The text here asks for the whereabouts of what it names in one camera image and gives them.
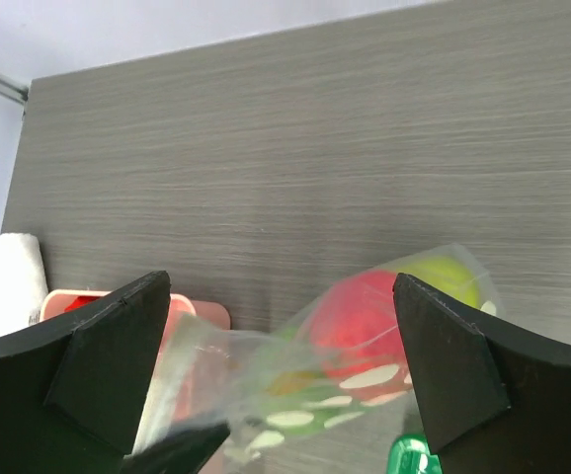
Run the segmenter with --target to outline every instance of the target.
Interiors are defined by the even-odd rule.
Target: clear plastic packaging
[[[398,273],[492,315],[503,311],[487,271],[454,244],[338,281],[271,334],[182,317],[157,363],[136,450],[226,422],[221,472],[235,472],[266,449],[392,403],[412,388],[393,304]]]

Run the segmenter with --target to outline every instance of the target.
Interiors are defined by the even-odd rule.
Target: green cap
[[[391,446],[386,474],[442,474],[442,466],[422,434],[405,434]]]

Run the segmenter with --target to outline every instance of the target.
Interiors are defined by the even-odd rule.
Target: white towel
[[[38,238],[0,235],[0,337],[36,322],[47,293]]]

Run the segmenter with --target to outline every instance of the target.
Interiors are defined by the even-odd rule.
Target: paper towel roll
[[[38,238],[0,235],[0,337],[28,327],[47,293]]]

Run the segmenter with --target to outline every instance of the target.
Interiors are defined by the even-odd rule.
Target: wooden surface
[[[42,79],[5,217],[52,287],[154,269],[269,330],[447,242],[571,343],[571,1],[457,1]],[[382,473],[402,403],[270,456]]]

